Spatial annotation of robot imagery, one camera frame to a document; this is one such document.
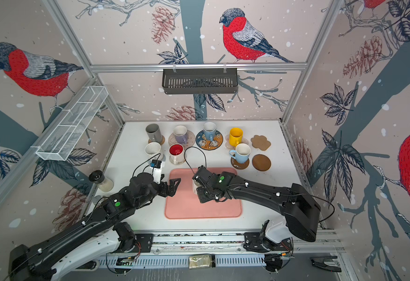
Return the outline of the dark glossy round coaster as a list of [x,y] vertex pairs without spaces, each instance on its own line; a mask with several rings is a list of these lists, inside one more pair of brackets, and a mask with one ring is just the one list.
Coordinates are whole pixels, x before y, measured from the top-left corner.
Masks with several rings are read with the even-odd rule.
[[234,158],[231,158],[231,165],[237,170],[244,170],[249,166],[249,164],[250,164],[249,159],[247,159],[244,163],[239,163]]

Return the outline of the pink serving tray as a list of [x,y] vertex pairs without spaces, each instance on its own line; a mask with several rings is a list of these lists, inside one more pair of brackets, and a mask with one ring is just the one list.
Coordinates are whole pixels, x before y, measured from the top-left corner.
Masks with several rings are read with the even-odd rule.
[[165,217],[170,220],[238,218],[242,214],[242,201],[227,200],[223,203],[200,203],[193,193],[193,173],[190,169],[173,169],[170,179],[181,179],[173,197],[166,199]]

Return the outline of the white mug front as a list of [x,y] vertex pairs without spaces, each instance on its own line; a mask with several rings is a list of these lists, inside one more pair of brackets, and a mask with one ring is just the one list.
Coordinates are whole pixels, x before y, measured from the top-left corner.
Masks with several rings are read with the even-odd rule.
[[157,142],[151,142],[147,144],[145,147],[145,153],[148,155],[149,158],[153,156],[155,157],[155,159],[158,160],[162,160],[163,158],[162,147]]

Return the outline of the white blue mug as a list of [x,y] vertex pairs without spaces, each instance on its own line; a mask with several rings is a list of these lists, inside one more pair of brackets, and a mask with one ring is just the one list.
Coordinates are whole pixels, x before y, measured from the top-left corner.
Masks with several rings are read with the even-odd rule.
[[247,144],[238,144],[235,149],[229,151],[230,156],[234,159],[237,163],[245,164],[246,161],[249,159],[251,153],[251,148]]

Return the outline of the blue cartoon round coaster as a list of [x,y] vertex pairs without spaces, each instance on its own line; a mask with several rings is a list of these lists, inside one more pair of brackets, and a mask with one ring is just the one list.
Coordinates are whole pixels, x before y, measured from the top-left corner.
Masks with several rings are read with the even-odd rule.
[[196,145],[205,151],[214,151],[219,148],[223,143],[223,136],[220,131],[214,131],[214,137],[211,140],[209,138],[209,132],[201,130],[196,135]]

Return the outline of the red interior white mug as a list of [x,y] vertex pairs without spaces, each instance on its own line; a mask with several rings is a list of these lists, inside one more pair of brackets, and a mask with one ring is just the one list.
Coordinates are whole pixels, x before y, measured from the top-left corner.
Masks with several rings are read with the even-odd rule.
[[170,146],[169,160],[173,165],[181,165],[185,162],[185,149],[181,144],[173,144]]

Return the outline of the pink bunny round coaster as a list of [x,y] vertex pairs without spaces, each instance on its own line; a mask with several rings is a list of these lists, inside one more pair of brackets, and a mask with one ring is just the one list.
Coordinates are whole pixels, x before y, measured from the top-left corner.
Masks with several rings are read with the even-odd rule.
[[174,144],[181,144],[185,149],[195,144],[195,135],[192,131],[188,130],[186,135],[177,136],[171,133],[168,139],[169,146]]

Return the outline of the pink flower coaster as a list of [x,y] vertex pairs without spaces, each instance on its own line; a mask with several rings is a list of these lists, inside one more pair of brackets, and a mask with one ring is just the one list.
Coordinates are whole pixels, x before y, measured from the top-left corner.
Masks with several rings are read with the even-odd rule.
[[[226,147],[227,149],[232,150],[232,149],[235,148],[234,146],[232,146],[232,145],[230,144],[230,136],[229,136],[229,135],[226,135],[226,136],[225,136],[225,141],[226,141],[225,147]],[[243,144],[247,144],[247,145],[249,144],[249,140],[246,139],[246,138],[243,138],[243,139],[241,140],[241,142],[242,142]]]

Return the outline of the yellow mug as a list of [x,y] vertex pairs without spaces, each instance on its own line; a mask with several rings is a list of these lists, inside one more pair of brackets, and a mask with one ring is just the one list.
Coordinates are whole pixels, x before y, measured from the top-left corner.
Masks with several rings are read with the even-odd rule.
[[243,130],[240,128],[232,128],[230,130],[230,136],[229,136],[229,143],[231,146],[236,147],[237,145],[242,143],[242,137],[243,137]]

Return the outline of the light blue mug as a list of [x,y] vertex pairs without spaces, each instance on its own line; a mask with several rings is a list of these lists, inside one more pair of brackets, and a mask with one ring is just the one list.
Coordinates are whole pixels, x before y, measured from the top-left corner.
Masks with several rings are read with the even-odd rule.
[[217,125],[213,122],[206,122],[203,125],[203,135],[209,141],[213,141],[216,135]]

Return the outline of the grey mug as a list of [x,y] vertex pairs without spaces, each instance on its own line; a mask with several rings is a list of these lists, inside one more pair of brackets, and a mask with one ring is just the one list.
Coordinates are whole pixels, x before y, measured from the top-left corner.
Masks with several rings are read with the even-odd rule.
[[145,128],[145,131],[148,134],[150,142],[157,142],[159,144],[162,143],[163,136],[161,134],[160,127],[158,124],[149,124]]

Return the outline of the cork flower coaster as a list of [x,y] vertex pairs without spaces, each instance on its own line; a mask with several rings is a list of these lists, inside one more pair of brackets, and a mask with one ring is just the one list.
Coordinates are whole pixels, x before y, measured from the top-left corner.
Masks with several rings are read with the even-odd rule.
[[271,142],[263,135],[254,135],[251,138],[251,143],[253,148],[261,151],[266,151],[271,146]]

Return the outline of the lavender mug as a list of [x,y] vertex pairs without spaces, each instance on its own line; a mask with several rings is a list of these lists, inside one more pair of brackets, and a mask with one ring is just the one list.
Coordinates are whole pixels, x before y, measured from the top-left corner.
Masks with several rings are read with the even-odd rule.
[[187,144],[188,142],[188,130],[184,125],[178,125],[174,128],[173,134],[178,144]]

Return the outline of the brown round wooden coaster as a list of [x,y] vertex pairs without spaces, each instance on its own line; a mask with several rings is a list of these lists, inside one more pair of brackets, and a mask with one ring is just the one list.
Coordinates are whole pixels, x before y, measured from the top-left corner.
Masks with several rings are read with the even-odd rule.
[[260,172],[268,171],[271,168],[271,165],[271,160],[265,155],[257,154],[253,157],[253,166]]

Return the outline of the rattan round coaster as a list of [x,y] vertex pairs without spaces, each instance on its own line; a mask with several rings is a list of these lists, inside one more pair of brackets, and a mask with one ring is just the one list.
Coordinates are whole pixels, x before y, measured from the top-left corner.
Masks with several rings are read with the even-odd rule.
[[154,141],[152,139],[148,140],[148,144],[153,143],[153,142],[156,142],[156,143],[159,143],[160,145],[163,145],[165,143],[165,137],[162,135],[162,139],[161,139],[160,142]]

